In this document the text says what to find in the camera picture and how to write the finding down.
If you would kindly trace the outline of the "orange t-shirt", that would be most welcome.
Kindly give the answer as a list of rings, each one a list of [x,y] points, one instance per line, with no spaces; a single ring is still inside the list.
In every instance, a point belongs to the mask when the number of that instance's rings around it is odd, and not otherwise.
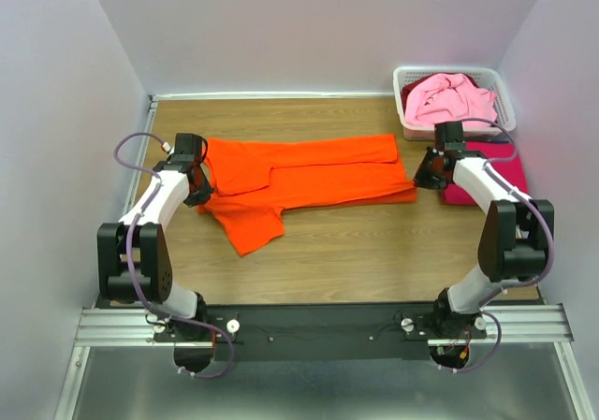
[[[391,134],[299,143],[210,138],[205,163],[215,192],[197,212],[216,219],[240,256],[281,237],[286,210],[416,201]]]

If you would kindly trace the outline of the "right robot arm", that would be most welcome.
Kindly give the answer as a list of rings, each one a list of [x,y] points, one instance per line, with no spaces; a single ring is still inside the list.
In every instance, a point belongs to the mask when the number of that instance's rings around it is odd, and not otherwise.
[[[475,267],[444,289],[424,318],[425,325],[442,338],[472,326],[483,308],[506,290],[540,283],[553,266],[553,205],[509,182],[494,162],[468,149],[460,121],[438,123],[434,144],[414,176],[416,187],[422,189],[460,187],[486,216]]]

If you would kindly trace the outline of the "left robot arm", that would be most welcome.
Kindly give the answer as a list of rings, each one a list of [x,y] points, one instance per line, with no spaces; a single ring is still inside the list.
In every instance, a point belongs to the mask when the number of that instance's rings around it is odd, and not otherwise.
[[[127,163],[120,150],[136,137],[155,139],[165,158],[154,167]],[[220,333],[209,323],[203,296],[174,281],[166,230],[181,205],[193,208],[210,201],[214,189],[202,169],[207,152],[207,139],[192,133],[178,133],[173,145],[146,132],[121,139],[113,151],[115,161],[151,180],[130,211],[116,223],[102,224],[96,234],[100,296],[141,303],[159,325],[176,328],[187,340],[216,340]]]

